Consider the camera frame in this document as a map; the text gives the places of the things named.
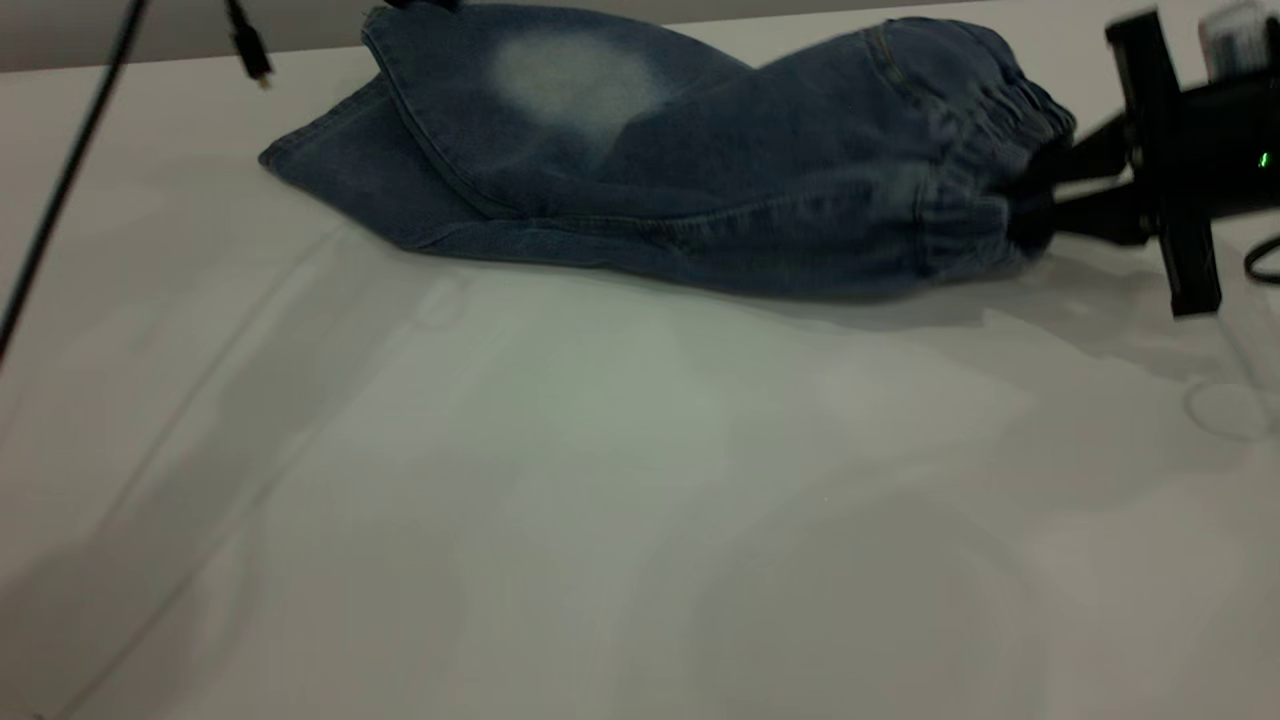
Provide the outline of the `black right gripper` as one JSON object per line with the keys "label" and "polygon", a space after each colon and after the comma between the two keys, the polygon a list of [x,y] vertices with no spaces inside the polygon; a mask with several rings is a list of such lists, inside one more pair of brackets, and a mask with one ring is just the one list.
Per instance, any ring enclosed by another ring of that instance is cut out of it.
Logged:
{"label": "black right gripper", "polygon": [[1130,188],[1028,193],[1012,200],[1007,224],[1024,249],[1061,233],[1121,247],[1156,237],[1176,318],[1220,309],[1213,222],[1277,206],[1277,12],[1221,9],[1198,31],[1208,78],[1185,88],[1157,12],[1107,27],[1125,111],[1038,151],[1038,181],[1115,177],[1129,163]]}

